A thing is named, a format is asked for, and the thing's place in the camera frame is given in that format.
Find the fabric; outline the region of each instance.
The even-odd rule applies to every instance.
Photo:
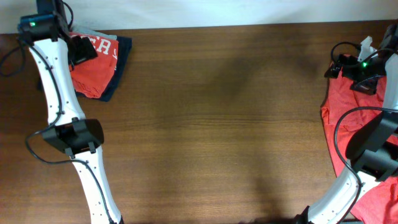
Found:
[[[132,39],[127,38],[127,37],[118,37],[118,42],[119,42],[119,50],[118,50],[118,63],[116,64],[116,71],[114,72],[114,75],[109,82],[108,86],[106,87],[105,91],[101,95],[101,98],[98,98],[98,100],[108,102],[111,97],[113,96],[113,93],[117,89],[119,85],[119,81],[123,75],[124,67],[127,62],[127,58],[130,54],[130,50],[132,47]]]
[[[108,35],[108,34],[103,34],[97,31],[93,31],[89,28],[78,26],[78,25],[73,25],[72,27],[72,32],[78,33],[78,34],[87,34],[87,35],[95,35],[98,37],[105,37],[108,40],[116,40],[117,36],[116,35]]]
[[[377,93],[373,96],[350,90],[352,80],[339,74],[337,79],[330,79],[328,97],[321,108],[323,127],[333,167],[337,175],[344,164],[340,161],[333,144],[336,123],[350,109],[359,106],[382,106],[386,90],[386,78],[381,78]],[[379,111],[362,110],[351,113],[343,120],[338,130],[338,147],[345,156],[347,144],[353,134],[376,117]],[[396,137],[390,137],[391,143],[398,145]],[[365,224],[398,223],[398,178],[390,177],[376,188],[365,194],[354,206],[351,213]]]
[[[88,37],[97,51],[98,57],[79,64],[70,73],[77,92],[89,98],[100,98],[111,81],[118,61],[119,42],[104,37],[72,33]]]

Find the wood grain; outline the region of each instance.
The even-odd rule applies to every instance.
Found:
[[[79,98],[101,121],[104,165],[126,223],[290,218],[335,178],[320,105],[330,49],[379,42],[391,21],[117,30],[134,38],[109,103]],[[0,35],[0,56],[15,47]],[[12,58],[3,71],[19,63]],[[38,71],[0,81],[0,223],[89,223],[71,165],[45,166],[24,137],[46,125]],[[64,159],[41,139],[47,159]]]

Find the black cable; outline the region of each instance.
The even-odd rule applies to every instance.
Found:
[[[361,46],[361,45],[359,45],[359,44],[354,44],[354,43],[351,43],[351,42],[340,42],[340,43],[336,44],[336,45],[331,49],[330,58],[331,58],[331,60],[333,61],[333,63],[335,63],[335,64],[337,64],[337,65],[342,65],[342,66],[344,66],[345,68],[357,68],[357,67],[359,67],[360,65],[362,65],[363,63],[366,63],[366,62],[368,62],[369,60],[371,60],[371,59],[373,58],[373,56],[375,56],[376,54],[378,54],[378,53],[380,53],[380,52],[383,52],[383,51],[388,51],[388,52],[391,52],[391,53],[396,53],[396,51],[393,50],[393,49],[379,49],[379,50],[373,52],[373,53],[372,53],[371,55],[369,55],[367,58],[365,58],[362,62],[358,62],[358,63],[356,63],[355,65],[345,65],[345,64],[342,64],[342,63],[340,63],[340,62],[337,62],[337,61],[335,60],[334,56],[333,56],[333,52],[335,51],[335,49],[336,49],[338,46],[343,45],[343,44],[352,45],[352,46],[354,46],[355,48],[357,48],[358,50],[360,49],[360,46]]]
[[[340,63],[337,62],[337,61],[335,60],[335,58],[334,58],[334,56],[333,56],[333,53],[335,52],[335,49],[336,49],[338,46],[343,45],[343,44],[351,45],[351,46],[355,47],[355,49],[361,50],[361,44],[355,44],[355,43],[348,42],[348,41],[344,41],[344,42],[340,42],[340,43],[336,44],[336,45],[331,49],[331,51],[330,51],[330,58],[331,58],[331,60],[332,60],[335,64],[340,64]]]
[[[24,50],[24,48],[23,48],[23,46],[22,46],[22,43],[20,42],[19,39],[17,39],[17,42],[18,42],[18,47],[16,47],[16,48],[10,50],[10,52],[8,52],[8,53],[7,53],[5,56],[3,56],[3,58],[0,60],[0,76],[2,76],[2,77],[11,77],[11,76],[13,76],[13,75],[15,75],[15,74],[20,73],[20,72],[23,71],[23,69],[25,68],[25,64],[26,64],[25,50]],[[17,52],[18,50],[21,50],[21,56],[22,56],[22,63],[21,63],[21,66],[20,66],[19,69],[16,70],[15,72],[11,72],[11,73],[8,73],[8,74],[3,73],[3,72],[1,71],[1,68],[2,68],[4,62],[8,59],[8,57],[10,57],[13,53]]]
[[[72,24],[73,24],[73,10],[72,8],[68,5],[68,3],[66,3],[65,1],[61,2],[68,8],[69,12],[70,12],[70,22],[68,24],[68,29],[70,30],[70,28],[72,28]]]
[[[360,106],[360,107],[357,107],[357,108],[354,108],[354,109],[351,109],[351,110],[345,112],[345,113],[340,117],[340,119],[337,121],[336,128],[335,128],[335,133],[334,133],[334,144],[335,144],[336,153],[337,153],[338,157],[340,158],[340,160],[343,162],[343,164],[347,167],[347,169],[348,169],[349,171],[351,171],[351,172],[355,175],[355,177],[356,177],[356,179],[357,179],[357,181],[358,181],[358,191],[357,191],[357,193],[356,193],[356,195],[355,195],[355,198],[354,198],[354,200],[353,200],[353,203],[351,203],[351,205],[348,207],[346,213],[342,216],[342,218],[340,218],[340,220],[339,220],[337,223],[342,223],[342,222],[344,221],[345,217],[349,214],[349,212],[351,211],[351,209],[354,207],[355,203],[356,203],[356,202],[358,201],[358,199],[359,199],[359,196],[361,195],[361,190],[362,190],[362,186],[363,186],[363,183],[362,183],[362,181],[361,181],[361,178],[360,178],[359,175],[355,172],[355,170],[351,167],[351,165],[349,165],[348,162],[344,159],[343,155],[341,155],[341,152],[340,152],[340,150],[338,149],[338,145],[337,145],[337,142],[338,142],[338,141],[337,141],[338,128],[340,127],[341,122],[344,120],[344,118],[345,118],[346,116],[348,116],[348,115],[351,114],[352,112],[360,111],[360,110],[377,110],[377,111],[384,111],[384,112],[389,112],[389,113],[398,113],[398,110],[394,110],[394,109],[380,108],[380,107],[375,107],[375,106]]]
[[[68,164],[68,163],[74,163],[74,162],[83,164],[83,165],[88,169],[88,171],[90,172],[90,174],[93,176],[93,179],[94,179],[94,181],[95,181],[95,183],[96,183],[96,185],[97,185],[97,188],[98,188],[98,190],[99,190],[99,192],[100,192],[100,194],[101,194],[101,198],[102,198],[102,201],[103,201],[103,203],[104,203],[104,208],[105,208],[106,215],[108,216],[109,223],[110,223],[110,224],[116,224],[115,222],[113,222],[113,220],[112,220],[112,218],[111,218],[111,215],[109,214],[108,206],[107,206],[107,204],[106,204],[104,192],[103,192],[103,190],[102,190],[102,188],[101,188],[101,185],[100,185],[100,183],[98,182],[98,179],[96,178],[96,176],[95,176],[93,170],[91,169],[91,167],[88,165],[87,162],[80,161],[80,160],[77,160],[77,159],[72,159],[72,160],[67,160],[67,161],[57,161],[57,162],[46,161],[45,159],[43,159],[43,158],[41,158],[40,156],[38,156],[38,155],[33,151],[33,149],[31,148],[31,146],[29,145],[29,139],[30,139],[30,138],[32,138],[32,137],[34,137],[34,136],[36,136],[36,135],[38,135],[38,134],[42,134],[43,132],[45,132],[45,131],[47,131],[47,130],[49,130],[50,128],[53,128],[53,127],[55,126],[55,124],[56,124],[57,121],[60,119],[61,115],[63,114],[63,110],[62,110],[62,99],[61,99],[61,94],[60,94],[60,91],[59,91],[59,89],[58,89],[57,82],[55,81],[55,77],[54,77],[54,74],[53,74],[53,72],[52,72],[52,68],[51,68],[50,65],[47,63],[46,59],[44,59],[43,55],[41,55],[41,54],[39,53],[39,51],[37,51],[33,46],[27,44],[26,42],[24,42],[24,43],[25,43],[30,49],[32,49],[32,51],[34,51],[34,52],[36,53],[37,56],[39,56],[39,58],[41,59],[41,61],[43,61],[43,63],[44,63],[44,65],[45,65],[46,69],[49,71],[49,74],[50,74],[50,76],[51,76],[52,82],[53,82],[53,84],[54,84],[55,91],[57,92],[57,98],[58,98],[58,112],[57,112],[57,117],[54,119],[53,122],[51,122],[51,123],[50,123],[46,128],[44,128],[43,130],[36,131],[35,133],[30,134],[30,135],[28,135],[28,136],[25,138],[25,146],[26,146],[27,150],[28,150],[36,159],[40,160],[40,161],[43,162],[44,164],[48,164],[48,165],[59,165],[59,164]]]

